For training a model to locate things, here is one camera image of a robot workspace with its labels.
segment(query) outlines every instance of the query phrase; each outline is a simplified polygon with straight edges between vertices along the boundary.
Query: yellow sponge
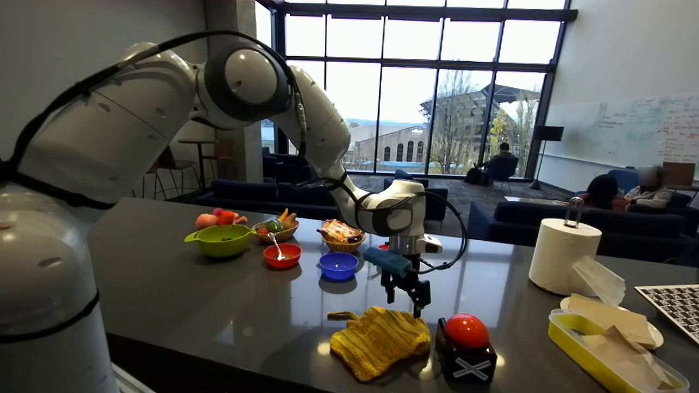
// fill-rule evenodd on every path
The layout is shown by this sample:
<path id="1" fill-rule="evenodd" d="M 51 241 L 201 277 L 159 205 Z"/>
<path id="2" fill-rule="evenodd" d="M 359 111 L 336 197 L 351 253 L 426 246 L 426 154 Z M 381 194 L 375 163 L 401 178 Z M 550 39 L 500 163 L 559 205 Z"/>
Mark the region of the yellow sponge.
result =
<path id="1" fill-rule="evenodd" d="M 431 329 L 406 313 L 370 309 L 331 334 L 330 350 L 341 357 L 357 380 L 370 382 L 397 361 L 428 353 Z"/>

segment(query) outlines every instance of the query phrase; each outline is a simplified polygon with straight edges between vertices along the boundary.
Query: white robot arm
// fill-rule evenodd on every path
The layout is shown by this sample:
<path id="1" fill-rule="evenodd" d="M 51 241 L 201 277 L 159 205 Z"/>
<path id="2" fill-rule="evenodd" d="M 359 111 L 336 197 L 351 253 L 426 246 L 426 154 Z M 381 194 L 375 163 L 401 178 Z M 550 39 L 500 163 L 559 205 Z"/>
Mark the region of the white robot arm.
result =
<path id="1" fill-rule="evenodd" d="M 232 39 L 203 67 L 168 51 L 205 35 L 134 47 L 54 98 L 0 167 L 0 390 L 113 390 L 87 229 L 191 118 L 220 128 L 271 118 L 330 183 L 342 221 L 390 235 L 395 253 L 420 263 L 421 183 L 377 194 L 354 186 L 342 169 L 349 131 L 330 98 L 254 39 Z"/>

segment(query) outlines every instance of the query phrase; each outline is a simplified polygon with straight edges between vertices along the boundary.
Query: couch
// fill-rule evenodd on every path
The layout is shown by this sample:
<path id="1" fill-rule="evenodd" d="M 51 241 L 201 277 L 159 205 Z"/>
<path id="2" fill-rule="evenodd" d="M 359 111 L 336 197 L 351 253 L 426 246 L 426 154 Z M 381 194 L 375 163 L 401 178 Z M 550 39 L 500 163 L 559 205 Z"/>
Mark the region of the couch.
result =
<path id="1" fill-rule="evenodd" d="M 490 214 L 482 203 L 469 205 L 468 235 L 532 246 L 542 219 L 566 219 L 566 205 L 503 200 Z M 598 253 L 667 263 L 692 245 L 682 214 L 582 209 L 582 223 L 602 231 Z"/>
<path id="2" fill-rule="evenodd" d="M 426 221 L 446 219 L 446 187 L 426 187 Z M 197 205 L 232 208 L 250 212 L 279 214 L 283 208 L 303 219 L 339 219 L 341 212 L 323 186 L 294 186 L 283 181 L 244 183 L 217 179 L 211 187 L 195 197 Z"/>

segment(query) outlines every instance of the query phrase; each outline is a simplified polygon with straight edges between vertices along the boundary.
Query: desk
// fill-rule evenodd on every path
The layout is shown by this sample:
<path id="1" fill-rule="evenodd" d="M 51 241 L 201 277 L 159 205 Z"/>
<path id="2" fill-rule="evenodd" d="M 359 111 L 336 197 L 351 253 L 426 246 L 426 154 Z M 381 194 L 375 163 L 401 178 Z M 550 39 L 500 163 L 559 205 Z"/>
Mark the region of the desk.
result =
<path id="1" fill-rule="evenodd" d="M 90 245 L 110 334 L 323 390 L 452 390 L 442 375 L 421 382 L 409 371 L 381 385 L 359 385 L 341 361 L 327 353 L 330 334 L 342 327 L 341 321 L 327 321 L 327 313 L 363 313 L 370 306 L 386 306 L 386 297 L 377 279 L 371 279 L 371 265 L 359 270 L 357 283 L 318 282 L 318 221 L 300 223 L 294 239 L 303 246 L 301 268 L 267 270 L 259 245 L 232 263 L 205 263 L 197 246 L 184 245 L 181 239 L 199 212 L 197 205 L 124 198 L 94 228 Z M 458 245 L 456 239 L 440 241 L 446 252 L 428 253 L 433 263 L 447 259 Z M 490 325 L 503 361 L 492 387 L 469 390 L 602 390 L 547 337 L 548 313 L 562 297 L 526 279 L 531 252 L 471 241 L 466 265 L 428 276 L 433 304 L 424 319 L 434 327 L 440 317 L 475 313 Z M 649 314 L 665 331 L 667 343 L 658 357 L 699 387 L 699 348 L 665 325 L 655 309 L 632 288 L 697 282 L 699 270 L 601 259 L 626 279 L 624 306 Z M 410 311 L 409 297 L 400 291 L 395 294 L 388 309 Z"/>
<path id="2" fill-rule="evenodd" d="M 205 187 L 205 172 L 203 172 L 203 145 L 217 145 L 217 139 L 177 139 L 180 145 L 195 145 L 197 146 L 197 160 L 199 160 L 199 187 Z"/>

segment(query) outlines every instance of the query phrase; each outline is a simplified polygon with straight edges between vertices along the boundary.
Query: person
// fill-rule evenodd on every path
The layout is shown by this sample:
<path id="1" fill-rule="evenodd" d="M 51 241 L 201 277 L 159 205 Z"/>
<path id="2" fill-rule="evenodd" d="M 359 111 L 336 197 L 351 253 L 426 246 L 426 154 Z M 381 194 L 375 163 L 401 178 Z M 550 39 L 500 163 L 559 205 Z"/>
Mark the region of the person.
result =
<path id="1" fill-rule="evenodd" d="M 611 175 L 598 175 L 588 183 L 578 205 L 598 209 L 626 209 L 626 198 L 618 194 L 618 183 Z"/>
<path id="2" fill-rule="evenodd" d="M 655 208 L 665 209 L 670 200 L 672 192 L 665 186 L 665 169 L 650 167 L 643 170 L 639 186 L 632 187 L 624 198 L 630 208 Z"/>
<path id="3" fill-rule="evenodd" d="M 500 154 L 485 163 L 490 181 L 507 181 L 511 175 L 516 175 L 518 161 L 519 160 L 509 154 L 509 145 L 503 142 Z"/>

